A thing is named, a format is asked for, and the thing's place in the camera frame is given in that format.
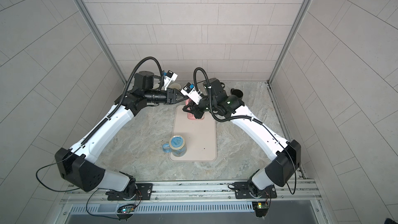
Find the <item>marble floor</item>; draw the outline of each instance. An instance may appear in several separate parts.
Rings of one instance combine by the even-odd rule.
[[[283,136],[264,82],[225,82],[228,95],[231,88],[242,90],[242,100],[250,110]],[[172,136],[177,105],[142,109],[109,142],[96,165],[125,172],[137,181],[168,181],[247,179],[270,163],[261,148],[231,122],[216,123],[217,159],[214,162],[170,161],[162,151],[162,144]]]

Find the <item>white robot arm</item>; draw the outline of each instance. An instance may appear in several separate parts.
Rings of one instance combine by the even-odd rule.
[[[134,68],[123,94],[115,101],[118,103],[111,107],[108,114],[93,130],[70,149],[61,148],[55,154],[61,177],[65,180],[84,191],[91,191],[94,188],[109,189],[114,195],[126,200],[131,199],[136,192],[135,179],[124,173],[100,168],[95,165],[95,162],[112,137],[142,108],[146,107],[147,103],[175,104],[188,97],[195,100],[185,106],[184,111],[193,113],[196,118],[201,118],[204,111],[210,111],[217,121],[231,121],[245,131],[271,159],[272,162],[266,168],[255,172],[248,181],[253,196],[261,196],[262,191],[269,185],[283,186],[298,168],[301,160],[300,145],[294,140],[290,143],[271,131],[256,118],[241,99],[235,95],[228,97],[219,80],[216,78],[209,80],[202,68],[200,70],[205,74],[204,86],[208,97],[196,92],[194,85],[196,76],[194,76],[194,84],[188,83],[181,92],[167,88],[177,77],[170,71],[164,77],[164,84],[167,85],[165,91],[153,90],[154,74],[145,71],[135,73],[139,65]],[[133,76],[135,77],[134,87],[127,91]],[[218,119],[214,115],[215,112],[226,118]]]

